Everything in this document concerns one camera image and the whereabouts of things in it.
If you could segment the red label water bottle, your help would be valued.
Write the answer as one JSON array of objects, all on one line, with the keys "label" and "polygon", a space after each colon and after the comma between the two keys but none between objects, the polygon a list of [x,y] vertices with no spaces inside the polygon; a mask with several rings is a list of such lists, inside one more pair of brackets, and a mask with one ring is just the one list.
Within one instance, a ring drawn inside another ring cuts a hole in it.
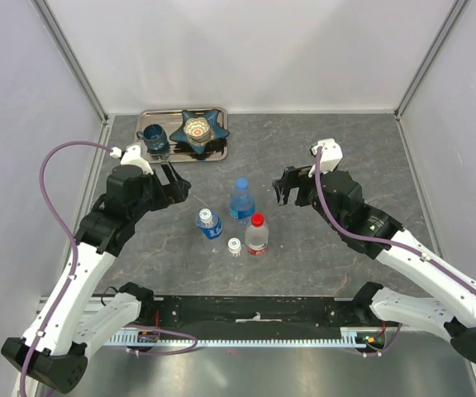
[{"label": "red label water bottle", "polygon": [[250,223],[245,229],[245,246],[252,256],[261,256],[267,249],[269,244],[269,228],[264,219],[264,225],[254,227]]}]

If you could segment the blue cap water bottle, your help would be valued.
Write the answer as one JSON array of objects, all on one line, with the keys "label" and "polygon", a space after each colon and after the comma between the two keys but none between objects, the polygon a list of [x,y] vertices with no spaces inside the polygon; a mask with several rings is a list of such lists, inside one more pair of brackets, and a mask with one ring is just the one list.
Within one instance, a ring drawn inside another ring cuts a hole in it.
[{"label": "blue cap water bottle", "polygon": [[241,224],[246,224],[255,213],[255,199],[248,189],[238,189],[236,183],[230,195],[230,215]]}]

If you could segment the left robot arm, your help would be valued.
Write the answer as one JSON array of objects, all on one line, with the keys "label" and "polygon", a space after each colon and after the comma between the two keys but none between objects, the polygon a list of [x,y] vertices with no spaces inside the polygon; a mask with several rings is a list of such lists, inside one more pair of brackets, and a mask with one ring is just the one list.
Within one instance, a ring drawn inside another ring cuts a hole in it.
[{"label": "left robot arm", "polygon": [[1,353],[21,372],[21,381],[30,377],[67,394],[105,342],[131,323],[154,320],[153,291],[133,282],[123,285],[91,318],[80,319],[98,282],[134,236],[136,224],[148,212],[188,197],[191,184],[172,165],[161,168],[167,184],[136,165],[119,165],[107,177],[106,191],[81,220],[69,263],[40,314],[21,337],[3,343]]}]

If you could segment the blue bottle cap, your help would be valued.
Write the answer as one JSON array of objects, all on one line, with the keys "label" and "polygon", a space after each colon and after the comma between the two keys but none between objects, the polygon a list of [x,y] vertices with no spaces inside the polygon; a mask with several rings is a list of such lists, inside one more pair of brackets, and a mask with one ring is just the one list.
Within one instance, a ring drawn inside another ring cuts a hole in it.
[{"label": "blue bottle cap", "polygon": [[238,178],[238,179],[236,180],[236,187],[237,187],[238,189],[248,189],[248,188],[249,188],[249,181],[248,181],[248,179],[247,179],[247,178],[243,178],[243,177]]}]

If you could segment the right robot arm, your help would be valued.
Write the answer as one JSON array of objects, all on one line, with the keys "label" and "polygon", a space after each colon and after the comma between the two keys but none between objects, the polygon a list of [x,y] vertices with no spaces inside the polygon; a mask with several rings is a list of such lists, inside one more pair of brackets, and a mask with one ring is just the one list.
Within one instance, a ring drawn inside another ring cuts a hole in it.
[{"label": "right robot arm", "polygon": [[430,295],[413,298],[367,283],[351,307],[357,323],[368,326],[381,319],[418,328],[446,340],[476,364],[476,280],[421,244],[394,217],[366,203],[361,185],[347,171],[314,177],[310,166],[289,166],[272,185],[278,204],[287,204],[296,189],[295,204],[312,206],[350,249],[401,273]]}]

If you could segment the red bottle cap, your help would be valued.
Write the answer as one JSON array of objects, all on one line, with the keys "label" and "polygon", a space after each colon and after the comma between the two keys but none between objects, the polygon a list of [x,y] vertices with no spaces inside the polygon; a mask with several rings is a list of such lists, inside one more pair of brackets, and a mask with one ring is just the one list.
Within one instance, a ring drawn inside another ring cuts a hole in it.
[{"label": "red bottle cap", "polygon": [[262,213],[254,213],[250,221],[254,227],[261,227],[264,225],[264,215]]}]

